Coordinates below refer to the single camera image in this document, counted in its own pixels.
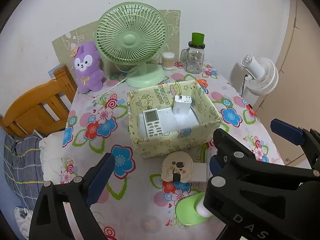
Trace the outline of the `white power adapter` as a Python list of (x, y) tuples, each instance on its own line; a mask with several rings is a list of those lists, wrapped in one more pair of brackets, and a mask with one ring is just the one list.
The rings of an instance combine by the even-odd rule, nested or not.
[(186, 95), (175, 95), (172, 108), (173, 115), (188, 115), (192, 98)]

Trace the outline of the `white air conditioner remote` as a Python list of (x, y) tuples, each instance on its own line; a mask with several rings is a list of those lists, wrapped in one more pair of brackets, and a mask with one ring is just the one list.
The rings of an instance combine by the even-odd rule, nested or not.
[(163, 133), (158, 110), (156, 108), (144, 111), (143, 118), (148, 137), (155, 137)]

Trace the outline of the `yellow patterned storage box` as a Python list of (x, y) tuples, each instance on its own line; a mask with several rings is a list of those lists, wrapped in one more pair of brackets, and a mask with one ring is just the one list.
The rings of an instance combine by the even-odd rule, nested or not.
[[(173, 115), (175, 95), (191, 96), (188, 115)], [(197, 81), (178, 81), (141, 89), (127, 94), (129, 134), (134, 152), (142, 158), (157, 157), (196, 147), (213, 139), (222, 116)], [(146, 134), (143, 112), (158, 110), (163, 133)]]

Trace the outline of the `plaid blue bedding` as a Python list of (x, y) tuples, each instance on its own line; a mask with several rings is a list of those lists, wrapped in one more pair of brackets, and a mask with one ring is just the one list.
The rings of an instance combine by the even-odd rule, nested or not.
[(37, 135), (24, 138), (6, 135), (3, 144), (4, 176), (23, 207), (33, 210), (44, 184)]

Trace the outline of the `green case with white roll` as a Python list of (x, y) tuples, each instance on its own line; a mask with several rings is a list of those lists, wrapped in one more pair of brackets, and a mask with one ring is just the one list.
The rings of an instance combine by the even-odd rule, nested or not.
[(214, 215), (204, 206), (204, 192), (180, 200), (175, 208), (177, 220), (187, 226), (208, 221)]

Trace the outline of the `white standing fan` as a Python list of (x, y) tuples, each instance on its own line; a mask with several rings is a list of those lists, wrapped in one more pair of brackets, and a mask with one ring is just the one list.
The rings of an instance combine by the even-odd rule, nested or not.
[(279, 73), (271, 59), (246, 55), (241, 60), (241, 65), (248, 77), (248, 80), (244, 82), (242, 93), (242, 97), (247, 102), (252, 95), (266, 96), (277, 86)]

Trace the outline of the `white pillow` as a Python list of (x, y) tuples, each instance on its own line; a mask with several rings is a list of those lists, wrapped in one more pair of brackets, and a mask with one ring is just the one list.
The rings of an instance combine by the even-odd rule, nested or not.
[(39, 142), (40, 161), (44, 181), (51, 181), (60, 184), (60, 172), (62, 167), (61, 158), (63, 157), (64, 132), (59, 131), (48, 135)]

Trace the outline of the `glass mason jar mug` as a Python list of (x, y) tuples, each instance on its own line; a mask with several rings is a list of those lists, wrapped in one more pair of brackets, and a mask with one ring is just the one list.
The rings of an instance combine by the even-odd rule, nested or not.
[(180, 61), (186, 72), (191, 74), (200, 74), (202, 72), (204, 48), (205, 45), (193, 45), (190, 41), (188, 43), (188, 48), (181, 51)]

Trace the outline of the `cotton swab container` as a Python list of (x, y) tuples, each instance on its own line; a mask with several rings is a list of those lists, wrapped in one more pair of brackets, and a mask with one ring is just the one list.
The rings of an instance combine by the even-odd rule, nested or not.
[(162, 67), (164, 70), (170, 70), (175, 65), (175, 54), (173, 52), (162, 53)]

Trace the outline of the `wooden chair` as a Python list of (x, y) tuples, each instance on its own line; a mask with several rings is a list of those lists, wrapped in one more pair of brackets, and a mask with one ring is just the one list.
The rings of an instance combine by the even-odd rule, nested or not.
[(61, 96), (73, 102), (77, 85), (66, 65), (57, 68), (54, 76), (16, 99), (1, 117), (1, 128), (20, 138), (35, 130), (44, 135), (63, 130), (69, 109)]

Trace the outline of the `green plastic cup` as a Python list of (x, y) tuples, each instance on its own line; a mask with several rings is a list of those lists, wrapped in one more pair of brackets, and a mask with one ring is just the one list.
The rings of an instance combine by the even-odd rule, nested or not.
[(193, 32), (191, 35), (191, 44), (194, 46), (204, 45), (204, 34)]

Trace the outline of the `green desk fan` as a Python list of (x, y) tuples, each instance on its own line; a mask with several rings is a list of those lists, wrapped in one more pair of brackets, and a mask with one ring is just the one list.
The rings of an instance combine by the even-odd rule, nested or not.
[(116, 67), (127, 66), (126, 83), (135, 88), (155, 86), (165, 72), (149, 61), (161, 52), (167, 41), (168, 26), (154, 7), (140, 2), (124, 2), (110, 8), (99, 19), (95, 44)]

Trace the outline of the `purple plush toy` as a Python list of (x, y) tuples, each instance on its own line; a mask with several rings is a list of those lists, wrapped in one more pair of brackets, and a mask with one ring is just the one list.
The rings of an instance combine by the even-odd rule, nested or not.
[(97, 92), (103, 87), (104, 72), (100, 69), (100, 53), (94, 41), (80, 44), (73, 49), (76, 84), (81, 94)]

